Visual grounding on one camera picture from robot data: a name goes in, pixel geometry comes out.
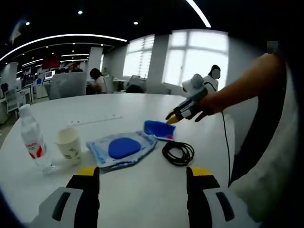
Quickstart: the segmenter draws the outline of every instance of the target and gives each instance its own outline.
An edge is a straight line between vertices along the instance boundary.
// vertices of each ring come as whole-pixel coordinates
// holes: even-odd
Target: blue foam pad
[[[109,144],[109,156],[115,159],[121,159],[138,152],[141,145],[131,138],[114,139]]]

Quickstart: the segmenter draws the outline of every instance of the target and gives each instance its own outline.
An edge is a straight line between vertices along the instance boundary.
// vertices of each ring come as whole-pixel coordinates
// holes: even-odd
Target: plastic bottle
[[[19,109],[21,117],[21,137],[34,162],[45,172],[50,171],[54,165],[43,139],[39,124],[34,119],[30,105],[25,104]]]

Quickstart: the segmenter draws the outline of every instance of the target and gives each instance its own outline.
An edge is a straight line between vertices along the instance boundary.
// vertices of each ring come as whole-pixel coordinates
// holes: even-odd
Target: curved light strip
[[[36,39],[33,40],[29,43],[23,44],[17,48],[15,48],[14,50],[11,50],[9,53],[5,54],[4,56],[2,56],[2,58],[0,58],[0,61],[3,60],[6,56],[10,55],[11,53],[19,50],[20,48],[23,48],[27,45],[42,41],[42,40],[46,40],[46,39],[52,39],[52,38],[59,38],[59,37],[99,37],[99,38],[108,38],[108,39],[115,39],[115,40],[119,40],[119,41],[123,41],[123,42],[127,42],[126,39],[120,39],[120,38],[116,38],[116,37],[109,37],[109,36],[104,36],[104,35],[95,35],[95,34],[63,34],[63,35],[56,35],[56,36],[50,36],[50,37],[44,37],[44,38],[40,38],[40,39]]]
[[[22,66],[24,67],[24,66],[30,65],[30,64],[32,64],[32,63],[36,63],[37,61],[41,61],[41,60],[43,60],[43,59],[42,59],[42,58],[41,58],[41,59],[37,59],[37,60],[35,60],[35,61],[32,61],[32,62],[23,64]]]
[[[207,18],[203,14],[203,12],[200,10],[200,8],[197,6],[197,4],[193,0],[186,0],[186,1],[194,9],[194,11],[198,14],[198,16],[200,17],[200,19],[204,22],[205,26],[207,28],[210,28],[211,25],[209,24],[209,21],[207,20]]]
[[[64,57],[64,56],[88,56],[89,54],[71,54],[71,55],[63,55],[61,57]]]
[[[77,61],[87,61],[87,59],[71,59],[71,60],[63,60],[63,61],[60,61],[60,62],[63,63],[63,62],[72,62],[72,61],[75,61],[75,62],[77,62]]]

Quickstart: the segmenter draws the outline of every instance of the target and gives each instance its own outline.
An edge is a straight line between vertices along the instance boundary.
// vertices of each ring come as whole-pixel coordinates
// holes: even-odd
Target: black cable
[[[216,89],[213,87],[213,85],[210,82],[206,82],[205,84],[209,84],[212,86],[212,88],[214,89],[214,91],[216,92]],[[230,150],[229,150],[229,144],[228,144],[228,139],[227,139],[227,133],[226,133],[226,122],[225,122],[225,118],[224,118],[224,113],[223,111],[221,111],[222,113],[222,117],[223,117],[223,123],[224,123],[224,131],[225,131],[225,139],[226,139],[226,145],[227,145],[227,151],[228,151],[228,173],[229,173],[229,177],[228,177],[228,187],[230,186]]]
[[[182,151],[182,157],[176,157],[170,150],[176,148]],[[187,143],[169,141],[162,149],[163,156],[175,166],[186,166],[194,157],[194,149]]]

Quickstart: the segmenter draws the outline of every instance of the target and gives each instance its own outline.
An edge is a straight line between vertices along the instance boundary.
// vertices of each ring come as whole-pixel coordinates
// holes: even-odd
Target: paper cup
[[[81,147],[79,133],[76,128],[62,129],[57,133],[55,140],[62,155],[70,160],[71,164],[77,165],[81,161]]]

